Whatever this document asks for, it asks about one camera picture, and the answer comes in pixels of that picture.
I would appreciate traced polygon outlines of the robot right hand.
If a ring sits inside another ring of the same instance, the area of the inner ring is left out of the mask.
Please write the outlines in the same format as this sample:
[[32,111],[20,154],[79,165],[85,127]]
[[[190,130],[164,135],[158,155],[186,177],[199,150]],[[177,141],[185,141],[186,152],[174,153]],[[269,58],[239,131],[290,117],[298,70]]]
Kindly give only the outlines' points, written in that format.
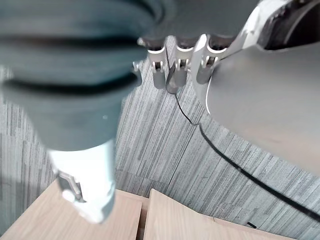
[[256,0],[3,0],[2,94],[22,106],[65,199],[102,223],[115,199],[115,138],[133,64],[166,36],[233,37]]

